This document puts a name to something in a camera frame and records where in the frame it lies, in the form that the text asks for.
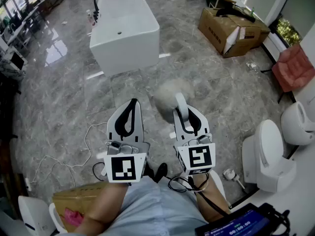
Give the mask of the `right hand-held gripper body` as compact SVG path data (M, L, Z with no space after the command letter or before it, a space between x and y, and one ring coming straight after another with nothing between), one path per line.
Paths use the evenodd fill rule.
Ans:
M211 133L175 140L174 149L184 176L209 173L216 165L216 145L212 142Z

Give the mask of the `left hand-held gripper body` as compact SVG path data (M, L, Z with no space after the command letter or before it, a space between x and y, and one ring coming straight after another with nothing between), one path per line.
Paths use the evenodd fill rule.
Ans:
M107 141L103 156L110 183L139 182L145 171L150 144L147 142Z

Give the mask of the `person's light blue shirt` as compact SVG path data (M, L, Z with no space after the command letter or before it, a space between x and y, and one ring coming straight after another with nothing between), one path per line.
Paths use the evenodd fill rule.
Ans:
M128 188L118 217L99 236L195 236L206 224L193 193L145 176Z

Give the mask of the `white office desk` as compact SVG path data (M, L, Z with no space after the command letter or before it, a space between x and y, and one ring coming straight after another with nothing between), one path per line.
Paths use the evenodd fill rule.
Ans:
M24 27L26 26L29 29L29 32L31 33L31 35L35 38L34 33L31 30L31 25L29 24L29 22L31 20L35 20L35 13L38 12L38 15L41 16L42 20L45 21L44 16L41 14L41 12L39 11L39 6L42 5L45 1L47 0L42 0L28 15L27 17L22 21L21 25L13 32L13 34L11 35L10 39L7 42L7 45L9 46L10 44L13 43L14 40L18 40L22 46L26 49L25 44L21 41L21 39L19 38L19 34L21 32L21 30L24 29Z

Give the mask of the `white plastic pipe fitting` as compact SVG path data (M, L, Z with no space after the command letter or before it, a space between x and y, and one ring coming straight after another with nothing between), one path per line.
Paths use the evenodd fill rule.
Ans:
M236 183L238 183L241 188L243 190L245 190L245 186L240 182L240 177L238 174L235 173L235 171L232 169L232 168L229 168L229 169L226 169L224 172L223 172L223 176L227 179L227 180L231 180L231 181L234 181Z

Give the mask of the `small cardboard box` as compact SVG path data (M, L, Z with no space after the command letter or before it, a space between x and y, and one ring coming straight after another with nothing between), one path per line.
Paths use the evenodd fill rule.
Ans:
M64 218L65 208L80 212L83 217L89 211L94 199L101 193L107 182L98 182L72 188L55 193L52 197L56 210L61 217L63 225L68 232L73 232L77 227L66 222Z

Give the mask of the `large cardboard box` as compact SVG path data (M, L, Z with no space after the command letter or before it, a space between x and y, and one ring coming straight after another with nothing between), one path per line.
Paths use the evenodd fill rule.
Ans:
M259 47L270 33L270 29L259 19L254 23L234 15L216 16L218 9L203 8L198 29L216 48L223 58L245 55ZM227 37L239 26L236 43L223 55Z

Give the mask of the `white rounded ceramic fixture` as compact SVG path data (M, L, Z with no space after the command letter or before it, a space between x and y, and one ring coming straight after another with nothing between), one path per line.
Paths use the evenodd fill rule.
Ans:
M19 196L18 205L23 222L32 236L51 236L56 226L43 200Z

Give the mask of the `pink and white bottle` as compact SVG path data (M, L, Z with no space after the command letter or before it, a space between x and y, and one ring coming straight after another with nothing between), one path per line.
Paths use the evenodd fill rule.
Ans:
M89 9L86 11L86 13L87 13L89 24L91 25L91 27L94 27L95 26L95 19L94 19L93 13Z

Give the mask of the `light wooden stool frame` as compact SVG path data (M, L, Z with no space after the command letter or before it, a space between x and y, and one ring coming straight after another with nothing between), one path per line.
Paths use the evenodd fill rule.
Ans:
M236 1L233 0L215 0L214 2L209 3L209 8L213 9L228 9L234 8Z

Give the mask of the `white fluffy duster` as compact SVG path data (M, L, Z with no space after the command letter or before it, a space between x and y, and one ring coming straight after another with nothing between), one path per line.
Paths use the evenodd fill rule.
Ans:
M194 87L191 82L182 78L165 81L153 96L155 106L162 118L172 124L174 124L174 110L179 110L184 122L188 121L188 103L194 98Z

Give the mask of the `white curved chair back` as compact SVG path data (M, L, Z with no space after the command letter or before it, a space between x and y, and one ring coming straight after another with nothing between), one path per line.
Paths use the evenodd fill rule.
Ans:
M55 224L55 227L57 229L57 231L60 233L60 234L63 234L63 233L67 233L67 230L65 228L65 226L63 225L63 222L61 220L61 217L59 216L57 210L56 210L56 206L54 203L51 203L49 205L49 213L51 215L51 218Z

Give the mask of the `white rectangular bathtub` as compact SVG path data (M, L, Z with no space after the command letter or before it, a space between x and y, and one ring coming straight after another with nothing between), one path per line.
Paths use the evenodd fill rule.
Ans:
M107 77L156 65L159 24L145 0L96 0L90 50Z

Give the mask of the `person's left forearm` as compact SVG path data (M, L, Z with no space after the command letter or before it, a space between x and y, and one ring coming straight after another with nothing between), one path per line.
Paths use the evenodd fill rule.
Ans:
M97 236L106 231L119 215L128 187L127 183L106 184L74 232Z

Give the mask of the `black metal shelf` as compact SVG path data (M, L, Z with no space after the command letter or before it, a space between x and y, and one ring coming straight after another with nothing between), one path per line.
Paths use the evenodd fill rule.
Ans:
M18 83L0 72L0 140L18 138L12 131L13 102L15 94L21 94Z

